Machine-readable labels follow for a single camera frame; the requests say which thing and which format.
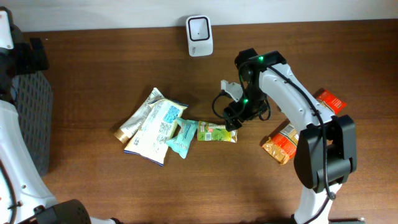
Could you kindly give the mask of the green yellow snack packet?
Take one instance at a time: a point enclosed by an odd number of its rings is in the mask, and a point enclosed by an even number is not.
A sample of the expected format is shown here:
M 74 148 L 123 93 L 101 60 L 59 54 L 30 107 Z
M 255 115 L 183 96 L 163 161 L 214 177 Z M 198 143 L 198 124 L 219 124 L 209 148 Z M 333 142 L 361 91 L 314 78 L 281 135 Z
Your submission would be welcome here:
M 237 143 L 237 130 L 228 131 L 223 124 L 214 124 L 206 121 L 198 122 L 197 139 L 199 141 L 226 141 Z

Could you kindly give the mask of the teal wet wipes pack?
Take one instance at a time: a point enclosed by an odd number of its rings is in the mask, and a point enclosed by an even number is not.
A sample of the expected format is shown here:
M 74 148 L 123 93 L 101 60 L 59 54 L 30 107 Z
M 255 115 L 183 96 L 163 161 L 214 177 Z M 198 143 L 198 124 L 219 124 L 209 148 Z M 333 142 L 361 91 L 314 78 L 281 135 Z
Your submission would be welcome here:
M 172 150 L 180 155 L 181 158 L 185 159 L 190 143 L 195 136 L 198 128 L 198 121 L 185 120 L 183 118 L 176 118 L 177 124 L 180 126 L 180 131 L 177 136 L 169 139 L 166 144 L 172 148 Z

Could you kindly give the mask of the orange spaghetti package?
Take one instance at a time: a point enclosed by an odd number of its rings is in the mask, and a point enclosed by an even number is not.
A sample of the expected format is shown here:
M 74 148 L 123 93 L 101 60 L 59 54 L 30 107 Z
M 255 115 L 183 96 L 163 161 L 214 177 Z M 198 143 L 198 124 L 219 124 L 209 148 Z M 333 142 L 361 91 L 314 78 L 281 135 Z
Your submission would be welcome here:
M 340 113 L 347 106 L 347 103 L 324 88 L 319 89 L 314 97 L 334 114 Z M 294 157 L 298 141 L 299 132 L 286 119 L 267 136 L 267 140 L 261 144 L 261 148 L 280 165 L 284 165 Z

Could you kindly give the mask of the white blue snack bag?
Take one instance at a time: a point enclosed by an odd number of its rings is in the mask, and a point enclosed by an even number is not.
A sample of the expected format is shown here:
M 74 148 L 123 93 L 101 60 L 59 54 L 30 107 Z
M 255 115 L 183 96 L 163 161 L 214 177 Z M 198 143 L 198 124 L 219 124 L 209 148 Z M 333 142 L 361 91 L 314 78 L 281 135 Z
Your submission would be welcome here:
M 124 148 L 126 154 L 135 154 L 163 166 L 168 150 L 166 142 L 177 128 L 176 118 L 181 117 L 188 105 L 170 99 L 149 103 L 151 111 Z

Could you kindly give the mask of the white gold cream tube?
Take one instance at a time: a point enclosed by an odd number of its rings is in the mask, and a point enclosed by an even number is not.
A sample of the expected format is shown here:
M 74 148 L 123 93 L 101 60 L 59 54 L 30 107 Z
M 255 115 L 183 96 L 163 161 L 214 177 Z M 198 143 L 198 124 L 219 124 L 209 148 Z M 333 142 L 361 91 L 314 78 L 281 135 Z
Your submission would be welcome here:
M 115 131 L 114 136 L 123 144 L 128 142 L 128 140 L 131 139 L 143 125 L 147 116 L 151 112 L 152 109 L 149 106 L 149 103 L 163 98 L 163 94 L 161 94 L 157 88 L 153 88 L 150 95 L 140 105 L 137 111 L 126 122 L 124 122 L 117 131 Z

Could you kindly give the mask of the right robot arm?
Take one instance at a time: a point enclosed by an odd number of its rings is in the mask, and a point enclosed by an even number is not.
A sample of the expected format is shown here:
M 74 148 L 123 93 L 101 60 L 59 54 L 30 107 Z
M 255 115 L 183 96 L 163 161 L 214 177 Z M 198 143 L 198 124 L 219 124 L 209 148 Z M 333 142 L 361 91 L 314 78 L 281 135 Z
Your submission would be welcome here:
M 234 60 L 239 83 L 222 82 L 232 102 L 219 116 L 226 129 L 261 118 L 271 98 L 298 132 L 294 168 L 303 188 L 288 223 L 329 223 L 336 193 L 357 168 L 356 127 L 348 116 L 325 108 L 297 80 L 286 59 L 273 51 L 243 50 Z

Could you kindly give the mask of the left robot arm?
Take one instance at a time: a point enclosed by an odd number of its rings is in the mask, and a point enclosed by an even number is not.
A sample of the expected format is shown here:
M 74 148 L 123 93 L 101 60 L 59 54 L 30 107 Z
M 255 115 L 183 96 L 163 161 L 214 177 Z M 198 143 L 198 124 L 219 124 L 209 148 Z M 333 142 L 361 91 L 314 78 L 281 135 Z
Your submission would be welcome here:
M 91 217 L 77 199 L 59 203 L 44 184 L 22 136 L 13 78 L 49 69 L 39 38 L 29 42 L 1 7 L 1 223 L 119 223 Z

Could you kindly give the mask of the white barcode scanner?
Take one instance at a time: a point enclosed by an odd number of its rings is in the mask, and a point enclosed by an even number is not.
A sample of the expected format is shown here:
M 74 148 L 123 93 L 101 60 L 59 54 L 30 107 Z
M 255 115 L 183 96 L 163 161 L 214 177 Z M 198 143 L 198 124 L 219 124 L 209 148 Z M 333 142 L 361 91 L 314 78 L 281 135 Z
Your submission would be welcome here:
M 190 16 L 185 21 L 188 53 L 191 57 L 203 57 L 213 53 L 211 21 L 204 15 Z

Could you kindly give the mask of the grey plastic mesh basket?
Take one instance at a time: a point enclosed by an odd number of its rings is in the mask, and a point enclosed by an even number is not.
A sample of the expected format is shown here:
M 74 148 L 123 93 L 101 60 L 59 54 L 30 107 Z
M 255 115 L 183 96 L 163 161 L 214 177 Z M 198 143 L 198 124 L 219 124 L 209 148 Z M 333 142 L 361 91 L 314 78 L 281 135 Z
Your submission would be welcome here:
M 49 170 L 53 91 L 42 72 L 13 78 L 11 94 L 28 152 L 39 175 Z

